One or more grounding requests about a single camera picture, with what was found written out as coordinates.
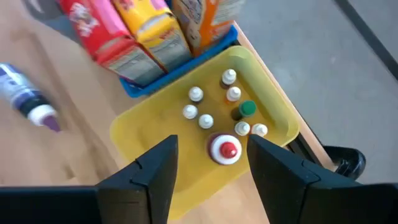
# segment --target wooden table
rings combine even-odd
[[[236,27],[240,43],[258,57],[291,103]],[[48,96],[60,113],[63,130],[56,134],[35,127],[0,101],[0,185],[90,185],[127,165],[109,138],[109,126],[144,98],[128,97],[116,75],[93,63],[78,44],[32,19],[20,1],[2,2],[0,43],[0,62],[21,68]],[[298,113],[297,118],[313,153],[333,170],[332,161]],[[250,173],[171,223],[245,222],[267,222]]]

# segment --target white bottle cap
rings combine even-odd
[[[263,124],[255,124],[251,129],[251,133],[264,137],[268,133],[268,128]]]
[[[55,132],[61,131],[60,126],[55,119],[57,112],[50,105],[40,105],[33,108],[28,114],[29,119],[36,126],[46,126]]]
[[[203,129],[209,129],[213,126],[213,117],[208,114],[203,114],[199,117],[199,126]]]
[[[194,102],[199,102],[203,98],[203,91],[199,87],[194,86],[189,90],[189,98]]]
[[[193,106],[193,105],[184,106],[184,109],[182,110],[182,114],[187,119],[193,119],[198,114],[198,108],[196,106]]]
[[[225,85],[231,85],[236,80],[236,72],[233,69],[228,69],[223,73],[223,77],[221,78]]]
[[[235,125],[235,132],[240,136],[245,136],[250,132],[250,125],[244,121],[240,121]]]
[[[40,105],[32,109],[27,114],[27,119],[29,119],[36,126],[43,126],[44,118],[48,116],[56,116],[57,112],[50,105]]]
[[[241,89],[234,86],[228,89],[226,92],[226,99],[231,102],[238,101],[241,98],[242,92]]]

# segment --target floor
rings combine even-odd
[[[397,1],[350,3],[397,60]],[[366,155],[358,181],[398,182],[398,82],[333,0],[246,1],[238,23],[322,143]]]

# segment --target blue tray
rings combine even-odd
[[[223,50],[227,49],[230,45],[233,44],[233,42],[237,38],[238,38],[238,32],[234,26],[231,26],[231,29],[229,30],[227,35],[224,38],[222,38],[216,46],[206,50],[199,57],[191,59],[187,63],[183,64],[181,67],[178,67],[174,71],[164,75],[163,77],[145,86],[144,88],[135,87],[134,85],[128,83],[122,78],[120,79],[120,82],[122,83],[122,86],[126,91],[126,93],[133,98],[137,98],[142,95],[149,95],[161,89],[163,86],[166,86],[167,84],[171,83],[172,81],[180,78],[182,75],[188,73],[190,70],[193,70],[197,66],[203,64],[207,60],[211,59],[215,55],[222,52]]]

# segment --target bottle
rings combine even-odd
[[[60,131],[55,119],[55,109],[13,65],[0,63],[0,93],[34,125],[46,126],[55,132]]]
[[[235,125],[235,132],[240,136],[245,136],[250,132],[250,125],[244,121],[240,121]]]
[[[208,114],[203,114],[199,117],[199,126],[203,129],[209,129],[213,126],[213,117]]]
[[[242,155],[242,144],[229,134],[220,134],[211,139],[208,144],[210,157],[221,165],[231,165],[239,160]]]
[[[193,119],[198,114],[198,108],[193,105],[184,106],[184,109],[182,110],[182,114],[187,119]]]
[[[234,103],[241,98],[242,92],[241,89],[234,86],[228,89],[226,92],[226,102],[227,103]]]
[[[233,69],[228,69],[223,73],[220,80],[220,86],[227,90],[236,80],[236,72]]]
[[[251,129],[251,133],[264,137],[268,133],[268,128],[264,124],[255,124]]]
[[[242,118],[248,118],[256,112],[256,104],[252,100],[245,100],[238,107],[232,110],[231,117],[235,121],[239,121]]]
[[[203,99],[203,90],[197,86],[192,87],[189,90],[189,98],[192,102],[199,104]]]

